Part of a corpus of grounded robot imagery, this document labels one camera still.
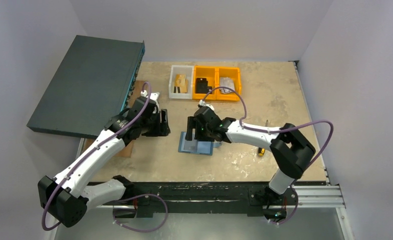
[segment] orange bin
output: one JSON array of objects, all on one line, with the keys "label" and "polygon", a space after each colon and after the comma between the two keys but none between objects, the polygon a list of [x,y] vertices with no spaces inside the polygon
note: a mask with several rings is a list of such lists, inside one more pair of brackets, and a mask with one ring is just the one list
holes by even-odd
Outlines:
[{"label": "orange bin", "polygon": [[[229,77],[233,80],[235,91],[241,95],[241,71],[239,67],[227,67],[227,66],[195,66],[193,74],[193,93],[192,99],[201,100],[205,96],[203,93],[195,93],[197,89],[197,79],[206,78],[208,86],[216,88],[220,86],[220,78]],[[213,94],[207,96],[206,100],[217,100],[217,101],[239,101],[239,97],[235,93],[223,94],[220,89],[214,90]]]},{"label": "orange bin", "polygon": [[[204,98],[205,93],[195,93],[197,89],[197,79],[198,78],[206,78],[208,82],[208,86],[215,88],[216,87],[216,79],[218,79],[218,71],[214,66],[195,66],[193,70],[193,93],[192,99],[201,100]],[[215,90],[212,94],[208,95],[206,100],[216,100],[216,92]]]}]

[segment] table surface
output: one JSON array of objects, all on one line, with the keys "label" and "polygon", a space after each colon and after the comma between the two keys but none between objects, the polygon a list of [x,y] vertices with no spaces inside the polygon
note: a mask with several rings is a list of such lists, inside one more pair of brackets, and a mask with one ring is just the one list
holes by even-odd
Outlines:
[{"label": "table surface", "polygon": [[[169,99],[172,65],[239,67],[242,98],[247,106],[245,123],[281,127],[310,121],[303,92],[292,62],[142,62],[137,80],[149,81],[153,92],[160,92],[159,104],[168,111],[171,133],[165,137],[141,136],[134,141],[131,157],[113,157],[96,173],[92,181],[105,182],[123,175],[132,182],[193,181],[269,181],[278,169],[271,152],[257,156],[257,147],[243,143],[223,143],[214,148],[212,156],[178,152],[181,132],[187,128],[188,116],[198,109],[196,100]],[[239,119],[244,115],[240,102],[212,102],[220,118]],[[319,146],[313,127],[301,132]],[[325,181],[322,158],[319,158],[300,179]]]}]

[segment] black object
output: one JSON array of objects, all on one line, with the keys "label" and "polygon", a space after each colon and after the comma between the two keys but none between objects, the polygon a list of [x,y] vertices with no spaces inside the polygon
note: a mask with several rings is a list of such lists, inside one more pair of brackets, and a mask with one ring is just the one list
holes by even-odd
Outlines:
[{"label": "black object", "polygon": [[[326,186],[325,181],[297,181],[296,186]],[[129,192],[123,199],[136,195],[151,193],[159,195],[165,200],[169,213],[183,214],[246,214],[248,217],[271,216],[279,209],[269,212],[266,206],[282,206],[284,198],[287,205],[297,204],[295,194],[288,188],[284,194],[270,196],[266,194],[268,181],[230,181],[230,182],[133,182]],[[108,202],[106,205],[132,205],[128,203]],[[137,218],[151,218],[154,213],[164,213],[164,205],[157,198],[141,197],[137,202]]]},{"label": "black object", "polygon": [[226,142],[231,143],[226,132],[228,127],[236,121],[235,118],[225,117],[223,120],[209,107],[198,106],[199,109],[187,118],[186,136],[187,141],[192,140],[193,129],[195,129],[195,139],[204,142]]},{"label": "black object", "polygon": [[143,42],[77,35],[27,127],[96,139],[101,126],[127,107],[144,53]]},{"label": "black object", "polygon": [[205,77],[198,77],[196,79],[195,93],[197,93],[197,94],[206,94],[211,89],[213,89],[213,87],[209,86],[209,82],[207,81],[207,78],[205,78]]},{"label": "black object", "polygon": [[[286,123],[280,129],[293,127],[295,125]],[[301,178],[316,153],[315,147],[299,130],[280,133],[271,141],[270,150],[280,170],[293,179]]]},{"label": "black object", "polygon": [[[40,206],[42,208],[45,208],[48,199],[57,185],[58,184],[55,183],[54,180],[47,176],[42,177],[37,184]],[[48,208],[48,212],[69,228],[80,221],[80,219],[82,219],[85,215],[86,210],[88,209],[86,206],[87,202],[87,198],[82,196],[76,198],[68,193],[67,190],[61,188],[52,200],[51,205]]]},{"label": "black object", "polygon": [[[127,123],[132,121],[144,107],[146,97],[138,97],[130,109],[126,109],[120,114],[111,117],[104,129],[117,132]],[[123,139],[124,145],[127,146],[132,140],[137,139],[140,135],[146,137],[165,137],[170,134],[167,109],[157,109],[154,100],[149,100],[148,105],[142,115],[133,123],[132,126],[121,132],[117,138]]]}]

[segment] cable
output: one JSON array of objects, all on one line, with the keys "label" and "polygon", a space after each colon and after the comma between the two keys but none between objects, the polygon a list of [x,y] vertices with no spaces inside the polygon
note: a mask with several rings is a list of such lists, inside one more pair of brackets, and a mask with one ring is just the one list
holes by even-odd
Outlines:
[{"label": "cable", "polygon": [[161,223],[158,226],[156,226],[154,228],[150,228],[150,229],[137,229],[137,228],[133,228],[133,227],[130,227],[130,226],[126,226],[123,223],[120,223],[119,221],[117,221],[116,215],[114,214],[114,209],[112,210],[112,218],[114,219],[113,224],[115,223],[115,224],[119,225],[120,227],[123,227],[125,229],[129,229],[129,230],[132,230],[132,231],[135,231],[135,232],[138,232],[138,233],[150,233],[150,232],[156,231],[159,228],[161,228],[164,225],[164,223],[166,223],[167,217],[169,216],[169,211],[167,209],[167,203],[160,196],[155,195],[155,194],[151,194],[151,193],[146,193],[146,194],[137,195],[137,196],[134,196],[134,197],[131,197],[131,198],[127,198],[127,199],[118,200],[116,202],[117,203],[128,202],[130,200],[138,199],[138,198],[141,198],[141,197],[144,197],[144,196],[155,197],[155,198],[159,199],[162,202],[162,204],[164,205],[164,209],[165,209],[164,219],[161,221]]},{"label": "cable", "polygon": [[289,214],[289,216],[286,216],[285,219],[275,222],[276,225],[282,225],[282,224],[288,222],[292,218],[292,216],[295,214],[295,212],[297,211],[297,208],[298,208],[298,194],[297,194],[297,191],[295,191],[295,189],[292,186],[289,186],[289,187],[290,187],[290,189],[292,189],[292,191],[295,194],[295,198],[296,198],[295,199],[296,200],[295,208],[292,210],[292,212]]},{"label": "cable", "polygon": [[92,155],[97,149],[99,149],[102,145],[104,145],[106,142],[110,141],[111,139],[115,138],[116,136],[118,136],[121,132],[123,132],[124,130],[126,130],[127,128],[129,128],[132,124],[134,124],[136,122],[136,120],[138,120],[138,118],[142,115],[142,113],[144,112],[144,110],[147,108],[148,103],[150,102],[150,96],[151,96],[151,85],[149,82],[145,81],[143,83],[142,86],[142,91],[144,90],[145,85],[148,86],[148,97],[145,100],[145,103],[142,107],[142,109],[137,113],[136,117],[134,117],[130,122],[128,122],[124,127],[122,127],[120,130],[118,130],[117,132],[115,132],[113,135],[107,137],[106,139],[102,140],[98,145],[96,145],[94,148],[92,148],[89,152],[87,152],[86,155],[83,156],[82,159],[80,159],[72,168],[71,170],[67,173],[67,175],[61,180],[61,182],[55,187],[55,189],[52,191],[51,195],[48,198],[48,201],[43,209],[43,214],[42,214],[42,219],[41,219],[41,224],[42,224],[42,228],[45,231],[51,231],[53,229],[55,229],[56,227],[58,227],[61,222],[57,222],[55,225],[51,226],[51,227],[47,227],[46,225],[46,218],[47,218],[47,213],[49,210],[49,207],[52,203],[52,201],[54,200],[55,195],[57,194],[57,192],[60,190],[60,188],[64,185],[64,183],[66,183],[67,179],[74,173],[74,171],[90,156]]}]

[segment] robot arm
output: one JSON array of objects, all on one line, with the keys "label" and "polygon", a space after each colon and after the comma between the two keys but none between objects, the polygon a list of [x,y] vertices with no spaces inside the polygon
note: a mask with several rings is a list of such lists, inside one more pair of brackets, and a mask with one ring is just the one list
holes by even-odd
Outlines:
[{"label": "robot arm", "polygon": [[[148,105],[134,124],[126,128],[117,137],[98,146],[132,121],[143,109],[148,97],[150,98]],[[58,187],[59,190],[55,193],[48,212],[66,227],[71,227],[82,219],[88,210],[110,201],[122,199],[130,184],[124,177],[115,176],[110,181],[95,186],[88,186],[88,183],[109,159],[140,135],[158,137],[167,136],[170,133],[167,110],[160,109],[158,97],[159,93],[157,92],[148,96],[145,90],[142,91],[141,97],[135,100],[133,106],[113,116],[93,144],[70,166],[52,179],[44,176],[38,183],[41,206],[45,208],[46,204],[50,202],[50,196]],[[89,155],[89,152],[95,148],[96,150]],[[83,158],[86,158],[86,161],[67,177],[70,170]]]},{"label": "robot arm", "polygon": [[192,140],[193,129],[198,141],[218,141],[226,143],[243,143],[270,150],[279,166],[269,182],[269,188],[278,195],[297,179],[300,179],[316,153],[313,145],[299,130],[286,133],[270,133],[295,127],[286,123],[283,127],[265,127],[246,124],[243,128],[235,118],[223,120],[214,112],[213,106],[200,102],[199,109],[187,120],[186,140]]}]

